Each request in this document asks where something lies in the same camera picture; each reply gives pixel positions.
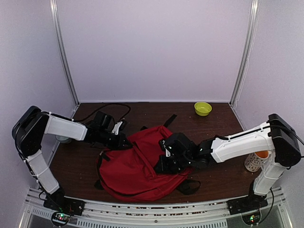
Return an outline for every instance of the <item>red backpack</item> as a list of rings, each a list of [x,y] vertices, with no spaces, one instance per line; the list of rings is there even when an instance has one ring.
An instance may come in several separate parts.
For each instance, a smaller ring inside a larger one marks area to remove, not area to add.
[[[172,134],[165,126],[175,117],[176,115],[173,115],[164,126],[147,128],[128,137],[133,145],[130,149],[101,152],[97,159],[100,180],[96,182],[95,187],[127,202],[158,200],[175,189],[185,195],[195,193],[200,183],[187,180],[191,168],[179,174],[157,174],[153,169],[159,156],[164,154],[159,141]],[[192,182],[199,185],[191,188],[189,183]]]

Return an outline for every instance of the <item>orange object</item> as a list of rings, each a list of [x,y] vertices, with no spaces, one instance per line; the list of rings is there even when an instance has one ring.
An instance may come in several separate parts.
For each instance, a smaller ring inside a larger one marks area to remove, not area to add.
[[[256,155],[257,155],[259,158],[267,158],[267,157],[268,157],[268,154],[269,154],[268,151],[259,151],[259,152],[256,152]]]

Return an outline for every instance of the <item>yellow bowl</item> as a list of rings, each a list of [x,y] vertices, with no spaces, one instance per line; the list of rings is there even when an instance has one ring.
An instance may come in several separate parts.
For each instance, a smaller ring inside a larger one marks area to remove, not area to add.
[[[209,115],[209,113],[212,110],[211,105],[209,105],[206,102],[197,102],[197,103],[195,103],[194,108],[195,108],[196,114],[200,115],[200,116]]]

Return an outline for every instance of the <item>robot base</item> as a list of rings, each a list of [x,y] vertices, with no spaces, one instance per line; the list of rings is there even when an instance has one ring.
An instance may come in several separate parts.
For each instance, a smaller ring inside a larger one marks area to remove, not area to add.
[[[268,202],[266,199],[264,199],[260,202],[252,201],[248,203],[248,196],[246,196],[238,199],[228,200],[227,205],[230,215],[235,215],[266,207],[268,205]]]
[[[85,207],[85,202],[78,199],[70,199],[64,197],[64,207],[60,209],[57,204],[55,204],[50,198],[46,197],[46,200],[43,203],[45,208],[49,208],[52,210],[62,211],[63,213],[67,213],[69,215],[82,215],[82,212]]]

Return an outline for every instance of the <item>metal frame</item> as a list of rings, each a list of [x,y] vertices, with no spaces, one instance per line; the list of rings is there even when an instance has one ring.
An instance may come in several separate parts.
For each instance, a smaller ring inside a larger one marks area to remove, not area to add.
[[[281,188],[274,192],[274,205],[280,208],[280,215],[285,228],[292,228],[288,215],[288,205]],[[52,210],[43,207],[39,199],[40,190],[30,189],[23,206],[19,228],[27,228],[31,215],[50,219]],[[269,208],[272,195],[267,195]],[[227,219],[240,216],[230,215],[227,199],[183,204],[127,204],[84,200],[82,216],[74,216],[69,225],[81,228],[211,228],[227,227]]]
[[[79,105],[79,100],[76,94],[75,86],[71,77],[71,72],[70,68],[67,63],[67,55],[65,51],[65,47],[63,45],[63,39],[62,39],[62,33],[61,33],[61,27],[60,27],[60,22],[59,22],[59,14],[58,14],[58,9],[57,9],[57,0],[50,0],[50,6],[51,6],[51,13],[52,13],[52,18],[55,26],[55,31],[56,31],[56,36],[57,36],[57,41],[58,41],[58,46],[59,46],[59,51],[60,51],[60,57],[62,61],[62,66],[66,75],[68,87],[70,89],[70,92],[72,94],[73,100],[75,105]]]
[[[236,106],[238,95],[240,93],[240,89],[242,87],[242,83],[244,81],[244,77],[246,74],[249,52],[252,48],[253,38],[257,25],[256,22],[257,22],[258,7],[259,7],[259,0],[252,0],[244,52],[241,60],[241,65],[238,70],[236,85],[234,87],[233,94],[230,100],[230,105],[232,107]]]

